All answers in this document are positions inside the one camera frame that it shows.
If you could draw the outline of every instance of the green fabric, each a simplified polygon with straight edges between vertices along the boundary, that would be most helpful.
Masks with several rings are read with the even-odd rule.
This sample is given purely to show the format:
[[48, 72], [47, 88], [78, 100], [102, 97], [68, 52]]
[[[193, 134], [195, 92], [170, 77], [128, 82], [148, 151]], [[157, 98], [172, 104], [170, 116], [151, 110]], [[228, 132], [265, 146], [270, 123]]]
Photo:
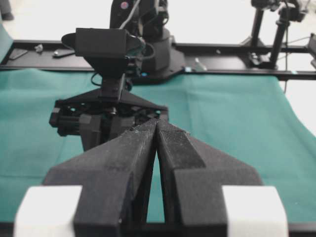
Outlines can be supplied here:
[[[30, 185], [50, 167], [82, 152], [48, 119], [58, 98], [94, 89], [88, 73], [0, 72], [0, 221], [13, 221]], [[167, 105], [170, 122], [254, 166], [277, 187], [290, 222], [316, 221], [316, 138], [295, 117], [276, 78], [177, 76], [133, 93]], [[163, 221], [158, 162], [150, 222]]]
[[9, 51], [12, 42], [12, 38], [8, 35], [8, 33], [5, 31], [5, 28], [2, 25], [2, 19], [0, 15], [0, 63]]

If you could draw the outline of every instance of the white tape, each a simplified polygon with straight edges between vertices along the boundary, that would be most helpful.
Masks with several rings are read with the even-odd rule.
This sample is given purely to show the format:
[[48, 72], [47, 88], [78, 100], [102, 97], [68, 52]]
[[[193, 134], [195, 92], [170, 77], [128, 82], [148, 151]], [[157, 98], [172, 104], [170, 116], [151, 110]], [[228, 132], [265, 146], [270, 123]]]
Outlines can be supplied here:
[[75, 237], [73, 219], [82, 186], [27, 190], [15, 216], [14, 237]]
[[228, 237], [288, 237], [287, 217], [275, 187], [223, 186]]

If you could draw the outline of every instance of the wire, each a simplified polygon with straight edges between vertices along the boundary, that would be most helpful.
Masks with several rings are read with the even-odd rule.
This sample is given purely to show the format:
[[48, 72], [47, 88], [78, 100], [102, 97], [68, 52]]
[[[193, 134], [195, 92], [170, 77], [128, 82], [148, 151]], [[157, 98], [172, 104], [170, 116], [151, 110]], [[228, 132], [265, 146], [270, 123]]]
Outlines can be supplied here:
[[136, 8], [138, 7], [139, 3], [140, 3], [141, 0], [137, 0], [137, 2], [135, 3], [133, 9], [131, 10], [128, 18], [121, 24], [121, 26], [119, 27], [119, 29], [124, 29], [124, 27], [127, 25], [127, 23], [132, 19], [135, 11], [136, 11]]
[[308, 0], [308, 2], [306, 3], [306, 6], [305, 6], [305, 10], [307, 10], [307, 8], [310, 5], [310, 3], [311, 3], [311, 0]]
[[148, 45], [150, 48], [152, 48], [153, 53], [151, 55], [149, 55], [149, 56], [144, 56], [143, 60], [149, 60], [149, 59], [152, 59], [152, 58], [154, 58], [156, 56], [155, 47], [151, 43], [146, 43], [146, 45]]
[[96, 75], [98, 75], [98, 73], [95, 73], [95, 74], [92, 75], [92, 77], [91, 77], [91, 83], [94, 84], [94, 85], [96, 85], [96, 86], [101, 86], [101, 84], [95, 83], [95, 82], [93, 81], [93, 79], [94, 79], [94, 77], [95, 77]]
[[285, 6], [286, 6], [286, 43], [285, 43], [285, 47], [286, 47], [286, 53], [285, 53], [285, 70], [287, 71], [288, 69], [288, 27], [290, 24], [290, 8], [288, 6], [288, 2], [287, 0], [284, 0]]
[[290, 41], [290, 42], [288, 42], [288, 44], [295, 43], [295, 42], [298, 42], [298, 41], [301, 41], [301, 40], [310, 39], [310, 38], [311, 38], [311, 36], [303, 37], [303, 38], [300, 38], [300, 39], [296, 39], [296, 40]]

